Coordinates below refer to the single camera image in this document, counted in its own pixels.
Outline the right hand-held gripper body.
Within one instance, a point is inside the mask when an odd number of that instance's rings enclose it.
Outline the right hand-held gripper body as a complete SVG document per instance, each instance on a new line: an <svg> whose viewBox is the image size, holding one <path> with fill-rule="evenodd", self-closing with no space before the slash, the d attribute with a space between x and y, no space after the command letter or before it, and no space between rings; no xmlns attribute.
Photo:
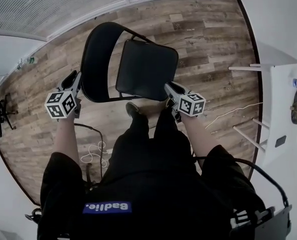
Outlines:
<svg viewBox="0 0 297 240"><path fill-rule="evenodd" d="M173 105L172 116L176 123L181 123L182 118L180 113L187 115L188 117L197 117L204 112L206 99L199 93L182 94L182 95L168 95Z"/></svg>

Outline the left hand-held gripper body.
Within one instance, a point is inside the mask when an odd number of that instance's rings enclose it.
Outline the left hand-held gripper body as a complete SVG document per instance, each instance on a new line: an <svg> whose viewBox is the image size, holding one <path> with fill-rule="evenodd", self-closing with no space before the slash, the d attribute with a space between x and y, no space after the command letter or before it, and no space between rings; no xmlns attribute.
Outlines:
<svg viewBox="0 0 297 240"><path fill-rule="evenodd" d="M80 101L73 91L57 91L47 95L44 106L52 119L66 119L71 114L78 119L81 111Z"/></svg>

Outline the black folding chair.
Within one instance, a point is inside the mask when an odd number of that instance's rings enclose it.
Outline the black folding chair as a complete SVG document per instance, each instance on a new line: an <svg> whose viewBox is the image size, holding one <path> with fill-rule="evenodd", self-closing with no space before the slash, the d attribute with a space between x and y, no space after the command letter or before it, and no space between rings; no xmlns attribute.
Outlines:
<svg viewBox="0 0 297 240"><path fill-rule="evenodd" d="M109 64L115 45L123 32L131 34L124 42L118 66L115 89L110 97ZM89 34L81 59L79 86L84 96L94 103L149 99L167 99L166 83L174 80L178 52L159 45L143 35L115 22L104 22Z"/></svg>

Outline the person's right forearm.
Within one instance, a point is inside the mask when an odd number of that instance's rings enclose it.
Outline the person's right forearm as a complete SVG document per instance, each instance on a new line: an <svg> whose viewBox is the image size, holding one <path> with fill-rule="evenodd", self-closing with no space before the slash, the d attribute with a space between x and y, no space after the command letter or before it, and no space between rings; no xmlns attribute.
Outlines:
<svg viewBox="0 0 297 240"><path fill-rule="evenodd" d="M190 117L184 113L180 113L180 116L195 155L207 156L219 144L217 140L206 130L198 117Z"/></svg>

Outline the person's left forearm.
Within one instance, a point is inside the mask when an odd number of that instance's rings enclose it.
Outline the person's left forearm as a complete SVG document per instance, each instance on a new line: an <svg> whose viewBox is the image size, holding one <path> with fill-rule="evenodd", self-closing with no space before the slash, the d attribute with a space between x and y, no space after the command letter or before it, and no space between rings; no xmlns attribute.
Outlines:
<svg viewBox="0 0 297 240"><path fill-rule="evenodd" d="M55 134L53 151L62 153L79 164L79 152L77 146L75 116L59 119Z"/></svg>

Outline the person's black trousers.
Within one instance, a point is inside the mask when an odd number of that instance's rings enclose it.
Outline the person's black trousers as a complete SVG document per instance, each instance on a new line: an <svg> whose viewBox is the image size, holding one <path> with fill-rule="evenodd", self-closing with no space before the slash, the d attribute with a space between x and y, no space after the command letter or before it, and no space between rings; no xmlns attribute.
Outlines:
<svg viewBox="0 0 297 240"><path fill-rule="evenodd" d="M169 109L160 113L153 138L149 138L147 116L135 113L130 127L114 144L109 167L119 174L139 171L196 173L189 139L178 130Z"/></svg>

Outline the person's left shoe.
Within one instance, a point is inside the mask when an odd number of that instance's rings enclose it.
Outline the person's left shoe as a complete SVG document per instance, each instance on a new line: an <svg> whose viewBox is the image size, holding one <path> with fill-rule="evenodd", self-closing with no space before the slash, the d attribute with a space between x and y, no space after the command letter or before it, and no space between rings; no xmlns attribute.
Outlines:
<svg viewBox="0 0 297 240"><path fill-rule="evenodd" d="M127 102L125 104L125 110L132 119L140 114L139 108L132 102Z"/></svg>

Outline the green plastic bottle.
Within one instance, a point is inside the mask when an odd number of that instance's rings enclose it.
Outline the green plastic bottle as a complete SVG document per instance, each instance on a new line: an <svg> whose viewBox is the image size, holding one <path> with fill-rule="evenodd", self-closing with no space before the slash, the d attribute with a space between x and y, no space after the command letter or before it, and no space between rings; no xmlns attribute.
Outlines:
<svg viewBox="0 0 297 240"><path fill-rule="evenodd" d="M31 64L37 64L38 63L38 58L34 56L29 56L26 58L21 58L18 63L17 63L17 70L20 70L23 68L24 65L31 65Z"/></svg>

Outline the wide white window blind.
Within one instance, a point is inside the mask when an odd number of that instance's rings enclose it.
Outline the wide white window blind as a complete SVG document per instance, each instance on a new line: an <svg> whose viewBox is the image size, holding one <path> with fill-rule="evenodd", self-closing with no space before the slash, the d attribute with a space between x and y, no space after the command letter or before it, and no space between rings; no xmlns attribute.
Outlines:
<svg viewBox="0 0 297 240"><path fill-rule="evenodd" d="M0 35L43 40L67 24L124 0L0 0Z"/></svg>

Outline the dark wooden baseboard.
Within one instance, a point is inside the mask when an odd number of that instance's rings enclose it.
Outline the dark wooden baseboard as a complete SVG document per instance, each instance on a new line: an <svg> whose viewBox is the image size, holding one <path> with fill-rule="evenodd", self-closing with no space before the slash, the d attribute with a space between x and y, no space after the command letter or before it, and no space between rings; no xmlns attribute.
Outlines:
<svg viewBox="0 0 297 240"><path fill-rule="evenodd" d="M255 62L259 63L260 62L260 57L259 57L259 51L258 51L258 46L257 46L257 42L256 42L256 38L254 35L254 31L250 22L250 19L248 17L247 11L243 5L242 0L236 0L239 8L242 12L242 15L244 17L247 29L248 29L248 33L249 33L249 37L250 37L250 41L252 44L252 48L253 48L253 52L254 52L254 57L255 57ZM258 72L257 73L257 80L258 80L258 97L259 97L259 101L263 102L263 81L262 81L262 73ZM263 119L263 104L259 105L258 108L258 119L260 120L260 122L262 122ZM256 134L256 140L259 141L261 138L261 131L262 131L262 126L257 126L257 134ZM254 150L254 155L253 155L253 160L252 162L255 164L257 161L257 157L258 157L258 152L259 149L257 147L255 147ZM254 169L251 168L249 171L249 175L248 175L248 179L251 180L252 175L253 175Z"/></svg>

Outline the white table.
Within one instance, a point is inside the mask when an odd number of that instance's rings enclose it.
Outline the white table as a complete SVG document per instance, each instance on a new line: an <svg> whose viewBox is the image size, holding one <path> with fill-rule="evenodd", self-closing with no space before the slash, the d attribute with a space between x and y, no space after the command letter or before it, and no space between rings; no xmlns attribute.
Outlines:
<svg viewBox="0 0 297 240"><path fill-rule="evenodd" d="M262 126L260 140L253 140L239 126L233 129L246 138L256 148L258 155L256 164L260 167L275 162L279 156L290 149L297 138L297 125L291 120L291 106L297 91L292 80L297 79L297 63L285 65L250 64L250 66L228 68L233 72L261 72L263 90L262 121L253 118L252 122ZM275 147L276 140L286 136L283 145Z"/></svg>

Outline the person's black shirt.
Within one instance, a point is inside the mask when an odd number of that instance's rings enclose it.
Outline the person's black shirt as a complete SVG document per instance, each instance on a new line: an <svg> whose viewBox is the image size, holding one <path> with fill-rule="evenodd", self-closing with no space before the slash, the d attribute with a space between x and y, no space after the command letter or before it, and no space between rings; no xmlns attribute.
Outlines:
<svg viewBox="0 0 297 240"><path fill-rule="evenodd" d="M241 167L221 146L196 171L190 144L181 132L170 151L117 141L101 184L86 192L82 170L55 152L40 192L37 240L153 238L200 235L227 240L234 211L265 209Z"/></svg>

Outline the black phone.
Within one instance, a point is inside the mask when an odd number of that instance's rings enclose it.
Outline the black phone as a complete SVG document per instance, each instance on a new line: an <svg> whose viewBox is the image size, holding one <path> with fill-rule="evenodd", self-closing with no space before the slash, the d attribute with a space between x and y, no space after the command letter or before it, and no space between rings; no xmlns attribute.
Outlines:
<svg viewBox="0 0 297 240"><path fill-rule="evenodd" d="M284 136L278 138L278 139L276 140L276 142L275 142L275 148L280 147L281 145L283 145L283 144L286 142L286 138L287 138L286 135L284 135Z"/></svg>

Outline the grey backpack rig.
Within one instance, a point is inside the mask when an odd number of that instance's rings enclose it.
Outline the grey backpack rig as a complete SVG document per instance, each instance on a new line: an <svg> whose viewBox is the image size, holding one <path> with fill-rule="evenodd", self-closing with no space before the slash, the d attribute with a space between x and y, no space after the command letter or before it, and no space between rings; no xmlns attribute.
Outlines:
<svg viewBox="0 0 297 240"><path fill-rule="evenodd" d="M289 205L278 212L269 207L263 212L248 213L245 210L234 212L231 219L229 240L286 240L292 223Z"/></svg>

